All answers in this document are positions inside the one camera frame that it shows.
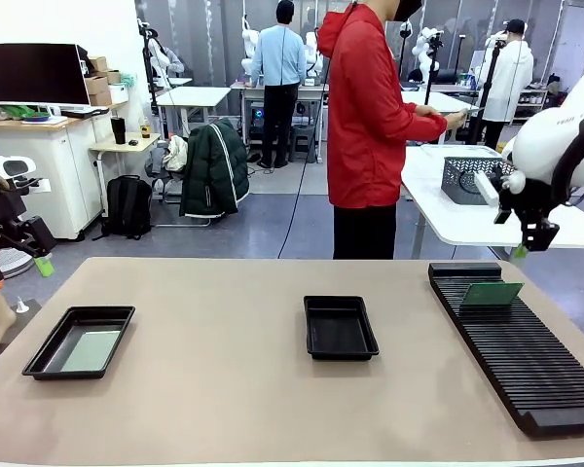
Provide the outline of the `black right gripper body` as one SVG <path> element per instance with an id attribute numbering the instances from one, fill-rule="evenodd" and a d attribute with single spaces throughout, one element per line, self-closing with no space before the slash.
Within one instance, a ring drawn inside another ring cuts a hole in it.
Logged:
<path id="1" fill-rule="evenodd" d="M 498 206 L 510 206 L 521 225 L 549 221 L 549 214 L 556 207 L 551 186 L 524 174 L 503 176 L 498 194 Z"/>

